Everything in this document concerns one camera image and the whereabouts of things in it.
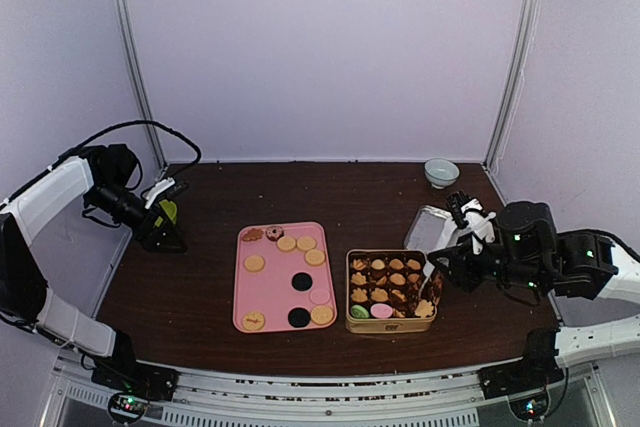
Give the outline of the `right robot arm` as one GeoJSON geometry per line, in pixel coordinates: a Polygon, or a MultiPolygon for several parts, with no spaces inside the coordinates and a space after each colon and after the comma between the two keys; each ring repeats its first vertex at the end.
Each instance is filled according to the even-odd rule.
{"type": "MultiPolygon", "coordinates": [[[[521,287],[536,299],[549,293],[587,300],[639,301],[639,255],[619,237],[597,229],[558,232],[550,207],[517,201],[499,213],[466,204],[452,210],[456,229],[428,262],[454,286],[472,292],[492,281],[502,291],[521,287]]],[[[551,368],[636,354],[639,317],[587,327],[536,329],[513,366],[519,387],[535,387],[551,368]]]]}

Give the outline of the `green sandwich cookie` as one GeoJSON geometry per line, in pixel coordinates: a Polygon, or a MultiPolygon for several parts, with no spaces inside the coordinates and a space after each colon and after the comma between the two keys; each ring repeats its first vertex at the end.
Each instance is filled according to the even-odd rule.
{"type": "Polygon", "coordinates": [[[369,311],[362,305],[352,305],[350,307],[350,315],[354,319],[368,319],[370,317],[369,311]]]}

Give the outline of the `star butter cookie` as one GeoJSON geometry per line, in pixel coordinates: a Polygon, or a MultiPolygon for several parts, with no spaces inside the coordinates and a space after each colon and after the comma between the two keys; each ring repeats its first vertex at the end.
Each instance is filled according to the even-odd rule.
{"type": "Polygon", "coordinates": [[[390,291],[390,298],[400,303],[404,303],[407,301],[405,293],[400,289],[392,289],[390,291]]]}

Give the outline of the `metal serving tongs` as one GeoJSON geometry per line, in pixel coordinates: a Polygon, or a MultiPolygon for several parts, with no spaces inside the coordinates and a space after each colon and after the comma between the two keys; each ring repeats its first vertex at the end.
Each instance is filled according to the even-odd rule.
{"type": "MultiPolygon", "coordinates": [[[[447,219],[438,228],[428,227],[418,237],[419,243],[417,246],[425,256],[428,256],[433,251],[450,247],[456,230],[455,222],[447,219]]],[[[424,280],[418,288],[419,300],[430,302],[435,309],[438,309],[442,297],[444,274],[429,260],[426,260],[422,271],[424,280]]]]}

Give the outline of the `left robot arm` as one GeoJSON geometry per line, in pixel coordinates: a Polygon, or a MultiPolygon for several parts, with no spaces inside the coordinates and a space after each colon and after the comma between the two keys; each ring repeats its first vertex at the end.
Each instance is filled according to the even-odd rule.
{"type": "Polygon", "coordinates": [[[114,228],[126,227],[152,253],[183,253],[175,199],[188,185],[174,177],[157,181],[144,194],[129,182],[139,161],[124,144],[77,147],[64,154],[20,192],[1,204],[1,317],[4,322],[77,348],[104,366],[123,391],[137,389],[144,371],[130,337],[88,313],[74,287],[88,265],[95,279],[114,235],[97,238],[70,219],[73,207],[92,222],[101,213],[114,228]]]}

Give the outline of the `leaf cookie second row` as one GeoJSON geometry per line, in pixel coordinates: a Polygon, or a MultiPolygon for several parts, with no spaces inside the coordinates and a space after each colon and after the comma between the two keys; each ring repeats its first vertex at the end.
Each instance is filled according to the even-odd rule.
{"type": "Polygon", "coordinates": [[[367,277],[361,272],[356,272],[351,275],[350,281],[354,285],[362,286],[367,284],[367,277]]]}

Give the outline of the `silver tin lid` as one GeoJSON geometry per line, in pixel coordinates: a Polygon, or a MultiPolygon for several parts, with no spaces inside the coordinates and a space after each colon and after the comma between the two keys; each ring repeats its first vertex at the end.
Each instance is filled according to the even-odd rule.
{"type": "Polygon", "coordinates": [[[404,247],[423,253],[444,249],[456,238],[457,225],[443,209],[421,206],[404,239],[404,247]]]}

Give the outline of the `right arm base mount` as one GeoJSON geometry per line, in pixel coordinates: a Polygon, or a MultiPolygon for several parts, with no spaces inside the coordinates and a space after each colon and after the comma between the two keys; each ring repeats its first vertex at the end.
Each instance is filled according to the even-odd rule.
{"type": "Polygon", "coordinates": [[[521,359],[481,368],[477,375],[486,400],[506,397],[511,414],[528,425],[555,413],[569,384],[568,370],[554,361],[521,359]]]}

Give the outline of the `brown leaf cookie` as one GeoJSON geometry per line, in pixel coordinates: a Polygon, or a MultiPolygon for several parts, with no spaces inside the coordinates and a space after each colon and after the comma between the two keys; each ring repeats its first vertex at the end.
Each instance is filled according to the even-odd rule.
{"type": "Polygon", "coordinates": [[[351,268],[355,271],[363,271],[367,268],[367,264],[362,259],[354,259],[351,263],[351,268]]]}

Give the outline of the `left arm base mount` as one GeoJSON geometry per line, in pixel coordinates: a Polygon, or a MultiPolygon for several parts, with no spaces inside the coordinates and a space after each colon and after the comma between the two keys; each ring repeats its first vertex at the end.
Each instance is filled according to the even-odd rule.
{"type": "Polygon", "coordinates": [[[130,375],[98,364],[91,381],[114,390],[107,401],[107,413],[113,421],[130,425],[142,419],[153,402],[171,401],[179,373],[170,368],[137,364],[130,375]]]}

